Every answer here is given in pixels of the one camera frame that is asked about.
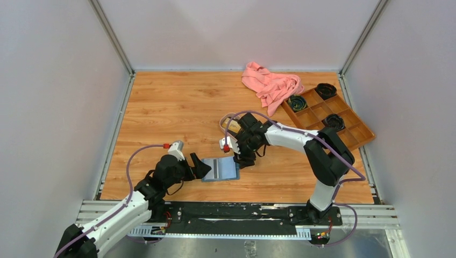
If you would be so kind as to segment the white striped card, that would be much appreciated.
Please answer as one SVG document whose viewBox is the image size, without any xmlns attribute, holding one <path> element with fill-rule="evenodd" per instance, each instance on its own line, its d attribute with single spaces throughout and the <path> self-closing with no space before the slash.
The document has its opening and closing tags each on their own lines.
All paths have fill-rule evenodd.
<svg viewBox="0 0 456 258">
<path fill-rule="evenodd" d="M 219 167 L 219 159 L 218 158 L 212 158 L 212 159 L 203 159 L 202 160 L 204 164 L 208 165 L 211 169 L 210 171 L 203 177 L 203 181 L 216 181 L 219 179 L 219 172 L 218 172 L 218 167 Z"/>
</svg>

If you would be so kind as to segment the teal leather card holder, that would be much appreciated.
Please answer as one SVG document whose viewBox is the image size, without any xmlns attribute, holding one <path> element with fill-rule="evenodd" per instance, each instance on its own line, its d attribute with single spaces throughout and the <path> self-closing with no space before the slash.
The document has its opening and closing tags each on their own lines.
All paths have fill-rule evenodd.
<svg viewBox="0 0 456 258">
<path fill-rule="evenodd" d="M 240 179 L 240 169 L 238 165 L 233 160 L 234 156 L 228 157 L 219 157 L 219 179 L 216 181 L 206 181 L 206 182 L 219 182 L 219 181 L 231 181 Z"/>
</svg>

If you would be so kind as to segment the beige oval tray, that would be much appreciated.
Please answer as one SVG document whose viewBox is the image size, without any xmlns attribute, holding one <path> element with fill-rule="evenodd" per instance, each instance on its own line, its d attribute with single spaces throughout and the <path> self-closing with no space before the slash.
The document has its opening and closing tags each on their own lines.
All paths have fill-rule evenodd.
<svg viewBox="0 0 456 258">
<path fill-rule="evenodd" d="M 219 127 L 220 127 L 220 130 L 225 133 L 226 129 L 223 129 L 222 128 L 222 122 L 226 119 L 226 118 L 229 118 L 230 120 L 228 121 L 228 124 L 230 124 L 230 122 L 233 120 L 233 119 L 238 119 L 238 123 L 239 123 L 239 120 L 241 118 L 241 116 L 235 116 L 234 113 L 228 113 L 226 114 L 220 121 L 219 121 Z"/>
</svg>

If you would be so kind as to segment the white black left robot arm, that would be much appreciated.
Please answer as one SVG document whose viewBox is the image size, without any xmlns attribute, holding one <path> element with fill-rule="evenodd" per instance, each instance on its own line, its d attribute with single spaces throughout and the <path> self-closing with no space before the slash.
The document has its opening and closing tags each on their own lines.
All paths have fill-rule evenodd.
<svg viewBox="0 0 456 258">
<path fill-rule="evenodd" d="M 93 221 L 70 225 L 55 252 L 55 257 L 104 257 L 123 237 L 140 224 L 160 221 L 165 215 L 164 197 L 174 184 L 202 179 L 211 170 L 195 153 L 186 159 L 164 155 L 129 195 Z"/>
</svg>

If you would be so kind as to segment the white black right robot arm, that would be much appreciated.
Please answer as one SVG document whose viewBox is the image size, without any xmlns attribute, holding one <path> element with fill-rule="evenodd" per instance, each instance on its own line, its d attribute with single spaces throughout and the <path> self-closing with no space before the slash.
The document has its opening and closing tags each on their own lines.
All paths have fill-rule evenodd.
<svg viewBox="0 0 456 258">
<path fill-rule="evenodd" d="M 330 127 L 303 130 L 271 119 L 263 123 L 250 112 L 237 123 L 240 130 L 235 136 L 225 132 L 221 149 L 233 151 L 240 168 L 253 166 L 262 147 L 279 146 L 305 154 L 317 181 L 303 217 L 317 225 L 327 220 L 344 177 L 354 164 L 353 154 L 337 132 Z"/>
</svg>

